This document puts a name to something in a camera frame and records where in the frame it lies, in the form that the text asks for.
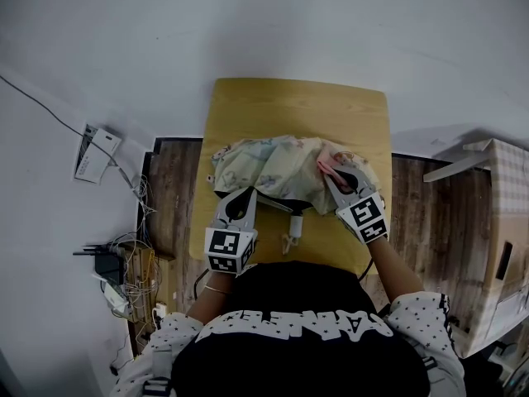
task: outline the wooden table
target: wooden table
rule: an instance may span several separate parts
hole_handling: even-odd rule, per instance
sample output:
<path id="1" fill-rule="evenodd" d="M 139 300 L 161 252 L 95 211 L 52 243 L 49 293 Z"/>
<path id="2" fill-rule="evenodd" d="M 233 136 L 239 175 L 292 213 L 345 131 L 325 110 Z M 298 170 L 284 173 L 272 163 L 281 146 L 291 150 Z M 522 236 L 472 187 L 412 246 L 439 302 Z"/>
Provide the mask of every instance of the wooden table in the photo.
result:
<path id="1" fill-rule="evenodd" d="M 244 138 L 319 136 L 348 147 L 369 160 L 382 185 L 386 216 L 391 218 L 391 145 L 386 98 L 380 91 L 286 79 L 219 79 L 207 118 L 193 203 L 189 251 L 202 260 L 205 228 L 219 198 L 206 181 L 214 173 L 211 156 Z M 289 215 L 258 205 L 258 245 L 250 263 L 307 261 L 361 273 L 369 262 L 366 246 L 354 239 L 334 213 L 322 217 L 306 210 L 300 244 L 287 256 L 281 235 Z"/>

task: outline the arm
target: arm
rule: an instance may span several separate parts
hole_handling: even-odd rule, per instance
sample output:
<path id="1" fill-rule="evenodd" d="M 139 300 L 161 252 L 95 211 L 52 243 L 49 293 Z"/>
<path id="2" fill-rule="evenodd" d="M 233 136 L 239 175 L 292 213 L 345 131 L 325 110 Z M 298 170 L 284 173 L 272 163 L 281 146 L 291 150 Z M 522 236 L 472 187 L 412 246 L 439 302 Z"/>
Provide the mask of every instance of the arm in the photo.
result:
<path id="1" fill-rule="evenodd" d="M 425 292 L 421 280 L 385 238 L 367 246 L 392 302 L 386 322 L 407 339 L 423 360 L 435 359 L 435 364 L 429 363 L 427 367 L 431 396 L 464 397 L 465 373 L 453 349 L 447 320 L 448 297 Z"/>
<path id="2" fill-rule="evenodd" d="M 198 296 L 197 301 L 195 301 L 188 311 L 188 316 L 197 319 L 205 325 L 217 316 L 223 314 L 227 298 L 231 294 L 234 279 L 234 275 L 213 272 L 207 282 L 207 286 L 218 291 L 204 288 Z"/>
<path id="3" fill-rule="evenodd" d="M 367 247 L 379 271 L 380 280 L 390 302 L 400 295 L 424 290 L 421 280 L 407 267 L 386 238 L 381 237 L 374 240 L 368 243 Z"/>

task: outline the black cable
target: black cable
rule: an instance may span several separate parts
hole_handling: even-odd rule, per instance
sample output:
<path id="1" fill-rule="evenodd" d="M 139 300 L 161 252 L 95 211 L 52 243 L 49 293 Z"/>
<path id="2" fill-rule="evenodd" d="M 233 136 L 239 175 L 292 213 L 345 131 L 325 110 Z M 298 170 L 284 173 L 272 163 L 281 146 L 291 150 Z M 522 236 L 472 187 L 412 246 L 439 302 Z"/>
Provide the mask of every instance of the black cable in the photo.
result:
<path id="1" fill-rule="evenodd" d="M 121 350 L 123 350 L 123 349 L 126 347 L 126 340 L 127 340 L 127 338 L 128 338 L 130 335 L 131 335 L 130 332 L 126 335 L 126 337 L 125 337 L 125 342 L 123 343 L 123 346 L 117 350 L 116 358 L 115 358 L 113 361 L 110 362 L 110 365 L 113 365 L 113 364 L 114 364 L 114 362 L 115 362 L 115 361 L 117 360 L 117 358 L 119 357 L 119 352 L 120 352 Z"/>
<path id="2" fill-rule="evenodd" d="M 28 97 L 30 100 L 33 100 L 35 103 L 37 103 L 39 106 L 41 106 L 42 108 L 44 108 L 58 123 L 60 123 L 62 126 L 68 128 L 71 132 L 77 134 L 78 136 L 84 138 L 84 134 L 81 134 L 80 132 L 77 132 L 75 131 L 70 125 L 68 125 L 67 123 L 63 122 L 62 120 L 60 120 L 60 118 L 55 115 L 46 105 L 44 105 L 43 103 L 41 103 L 39 100 L 37 100 L 36 98 L 32 97 L 30 94 L 26 93 L 25 91 L 21 90 L 20 88 L 18 88 L 15 84 L 9 82 L 7 79 L 5 79 L 3 76 L 0 75 L 0 79 L 5 82 L 7 85 L 10 85 L 11 87 L 13 87 L 16 91 L 18 91 L 19 93 L 22 93 L 24 94 L 26 97 Z M 114 164 L 114 166 L 116 166 L 118 169 L 119 169 L 119 173 L 122 175 L 123 179 L 125 180 L 125 182 L 128 184 L 128 186 L 131 188 L 132 192 L 134 193 L 134 195 L 139 199 L 141 200 L 140 196 L 136 193 L 136 190 L 134 189 L 134 186 L 132 185 L 132 182 L 131 180 L 128 178 L 128 176 L 126 176 L 126 173 L 125 171 L 121 168 L 121 166 L 116 162 L 116 159 L 114 159 L 112 157 L 112 155 L 110 155 L 109 153 L 107 153 L 105 150 L 103 150 L 100 146 L 98 146 L 96 143 L 94 142 L 91 142 L 90 143 L 92 146 L 96 147 L 97 149 L 99 149 L 100 151 L 102 151 L 105 155 L 107 155 L 110 160 L 112 161 L 112 163 Z"/>
<path id="3" fill-rule="evenodd" d="M 198 298 L 198 297 L 197 297 L 197 285 L 198 285 L 198 283 L 200 282 L 200 280 L 201 280 L 204 276 L 206 276 L 206 273 L 207 273 L 207 272 L 209 272 L 209 269 L 208 269 L 208 268 L 206 268 L 206 270 L 205 270 L 202 274 L 200 274 L 200 276 L 199 276 L 199 277 L 197 278 L 197 280 L 195 281 L 195 285 L 193 286 L 193 294 L 194 294 L 194 296 L 195 296 L 195 300 Z"/>
<path id="4" fill-rule="evenodd" d="M 118 315 L 118 314 L 115 314 L 115 313 L 114 313 L 114 309 L 110 309 L 110 312 L 111 312 L 112 315 L 114 315 L 116 318 L 126 319 L 127 321 L 129 320 L 128 318 L 125 318 L 125 316 L 120 316 L 120 315 Z"/>
<path id="5" fill-rule="evenodd" d="M 112 244 L 113 242 L 116 242 L 116 241 L 119 240 L 120 238 L 126 237 L 127 235 L 132 235 L 132 234 L 136 234 L 136 231 L 130 231 L 130 232 L 128 232 L 127 234 L 120 235 L 118 238 L 114 238 L 113 241 L 107 243 L 107 246 L 110 245 L 110 244 Z"/>
<path id="6" fill-rule="evenodd" d="M 117 369 L 118 371 L 120 371 L 121 369 L 123 369 L 123 368 L 125 367 L 125 365 L 126 365 L 129 361 L 133 361 L 133 360 L 134 360 L 134 358 L 129 359 L 128 361 L 126 361 L 126 362 L 123 363 L 121 366 L 117 367 L 116 369 Z"/>
<path id="7" fill-rule="evenodd" d="M 361 282 L 362 279 L 367 275 L 367 273 L 369 272 L 369 269 L 371 269 L 371 266 L 373 265 L 373 259 L 371 259 L 369 261 L 369 264 L 367 265 L 367 267 L 365 268 L 364 270 L 364 273 L 360 276 L 360 278 L 358 279 L 358 282 Z"/>
<path id="8" fill-rule="evenodd" d="M 164 279 L 162 274 L 161 274 L 160 256 L 156 256 L 156 265 L 158 266 L 158 275 L 156 276 L 156 279 L 158 279 L 158 276 L 159 276 L 160 277 L 160 282 L 158 283 L 158 286 L 156 287 L 155 305 L 156 305 L 156 299 L 158 298 L 158 290 L 160 289 L 160 286 L 162 285 L 162 280 Z"/>

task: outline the cloth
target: cloth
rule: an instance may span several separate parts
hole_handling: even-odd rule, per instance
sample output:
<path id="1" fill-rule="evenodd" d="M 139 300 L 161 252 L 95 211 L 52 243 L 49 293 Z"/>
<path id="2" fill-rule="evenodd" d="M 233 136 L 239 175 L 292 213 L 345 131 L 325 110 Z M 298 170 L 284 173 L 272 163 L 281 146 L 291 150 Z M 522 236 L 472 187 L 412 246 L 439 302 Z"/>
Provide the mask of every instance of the cloth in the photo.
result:
<path id="1" fill-rule="evenodd" d="M 346 182 L 332 169 L 342 164 L 362 170 L 380 190 L 379 179 L 369 162 L 344 146 L 320 138 L 277 136 L 243 140 L 220 149 L 212 156 L 215 191 L 231 193 L 254 186 L 276 199 L 309 202 L 320 214 L 336 209 L 322 172 Z"/>
<path id="2" fill-rule="evenodd" d="M 400 296 L 383 320 L 356 277 L 330 266 L 247 267 L 234 287 L 228 313 L 207 325 L 166 317 L 112 396 L 138 395 L 162 346 L 174 355 L 178 397 L 465 395 L 443 294 Z"/>

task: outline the black and white shirt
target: black and white shirt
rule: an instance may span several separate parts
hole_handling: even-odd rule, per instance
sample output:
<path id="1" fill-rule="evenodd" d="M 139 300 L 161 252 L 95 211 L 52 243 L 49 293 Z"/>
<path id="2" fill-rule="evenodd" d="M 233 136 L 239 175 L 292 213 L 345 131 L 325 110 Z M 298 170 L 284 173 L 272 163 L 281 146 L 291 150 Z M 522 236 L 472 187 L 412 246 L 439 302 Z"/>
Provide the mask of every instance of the black and white shirt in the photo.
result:
<path id="1" fill-rule="evenodd" d="M 400 296 L 381 319 L 354 275 L 289 262 L 237 277 L 230 305 L 207 325 L 168 315 L 112 396 L 141 395 L 153 352 L 166 350 L 178 397 L 465 395 L 443 294 Z"/>

